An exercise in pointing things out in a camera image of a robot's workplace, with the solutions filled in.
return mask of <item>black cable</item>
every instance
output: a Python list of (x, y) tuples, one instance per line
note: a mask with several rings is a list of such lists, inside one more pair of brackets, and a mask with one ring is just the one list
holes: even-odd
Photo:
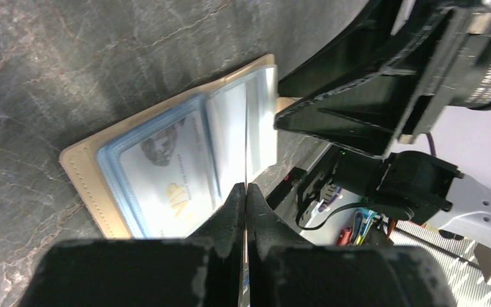
[(315, 227), (300, 226), (300, 214), (297, 215), (295, 222), (296, 222), (297, 226), (302, 230), (317, 230), (317, 229), (321, 229), (321, 227), (325, 225), (325, 223), (331, 218), (331, 216), (333, 216), (334, 214), (336, 214), (338, 212), (341, 212), (341, 211), (344, 211), (347, 209), (362, 208), (362, 207), (366, 207), (366, 206), (367, 206), (367, 203), (348, 203), (347, 205), (343, 205), (341, 207), (338, 207), (337, 209), (332, 211), (329, 214), (329, 216), (327, 216), (327, 218), (322, 223), (320, 223), (319, 225), (317, 225)]
[(435, 144), (433, 142), (433, 136), (432, 133), (427, 132), (426, 133), (426, 138), (428, 139), (428, 146), (430, 147), (430, 155), (432, 157), (437, 157), (437, 154), (435, 152)]

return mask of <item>wallet stitching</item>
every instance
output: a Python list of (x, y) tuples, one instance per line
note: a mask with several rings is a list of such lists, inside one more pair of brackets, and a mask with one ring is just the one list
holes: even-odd
[(86, 185), (84, 179), (82, 178), (82, 176), (80, 175), (80, 172), (78, 171), (78, 169), (76, 168), (76, 165), (74, 165), (74, 162), (73, 162), (73, 158), (79, 154), (80, 152), (84, 151), (88, 149), (88, 147), (84, 147), (84, 148), (80, 148), (80, 150), (78, 150), (76, 153), (73, 153), (70, 158), (69, 158), (69, 162), (70, 162), (70, 165), (72, 165), (72, 167), (74, 168), (74, 171), (76, 172), (76, 176), (78, 176), (78, 178), (80, 179), (80, 181), (82, 182), (82, 185), (84, 186), (86, 192), (88, 193), (88, 196), (90, 197), (90, 200), (91, 202), (93, 203), (93, 205), (95, 206), (96, 210), (98, 211), (98, 213), (100, 214), (100, 217), (102, 218), (104, 224), (106, 225), (106, 227), (108, 228), (108, 230), (110, 231), (110, 235), (112, 237), (116, 237), (114, 232), (112, 231), (112, 228), (110, 227), (110, 224), (108, 224), (108, 221), (106, 221), (106, 218), (104, 217), (104, 215), (102, 214), (102, 211), (100, 209), (100, 207), (97, 205), (97, 203), (95, 202), (95, 200), (93, 199), (93, 196), (91, 195), (91, 191), (88, 189), (88, 186)]

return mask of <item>red marker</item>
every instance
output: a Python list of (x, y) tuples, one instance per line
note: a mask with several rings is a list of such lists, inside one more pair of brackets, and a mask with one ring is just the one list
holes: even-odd
[(338, 240), (336, 241), (337, 246), (344, 246), (349, 244), (349, 240), (351, 239), (351, 227), (345, 227), (339, 233)]

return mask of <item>beige leather wallet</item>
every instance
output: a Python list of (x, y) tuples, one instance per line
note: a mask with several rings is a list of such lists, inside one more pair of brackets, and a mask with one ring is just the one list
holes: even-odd
[[(106, 184), (105, 178), (98, 167), (96, 154), (101, 146), (120, 136), (126, 131), (137, 127), (159, 113), (172, 108), (195, 93), (209, 93), (224, 85), (247, 75), (253, 70), (274, 64), (274, 56), (268, 54), (249, 65), (233, 72), (226, 77), (193, 88), (153, 107), (150, 107), (130, 118), (127, 118), (109, 128), (104, 129), (62, 151), (59, 162), (70, 177), (80, 197), (85, 202), (89, 212), (97, 222), (105, 237), (112, 239), (129, 239), (132, 234), (120, 213), (113, 194)], [(277, 111), (285, 108), (294, 100), (278, 99)]]

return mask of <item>tabletop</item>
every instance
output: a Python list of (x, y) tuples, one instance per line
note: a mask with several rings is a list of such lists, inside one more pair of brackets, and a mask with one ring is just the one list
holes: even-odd
[[(57, 241), (101, 234), (62, 149), (266, 53), (284, 76), (366, 0), (0, 0), (0, 306)], [(269, 193), (316, 140), (281, 132)]]

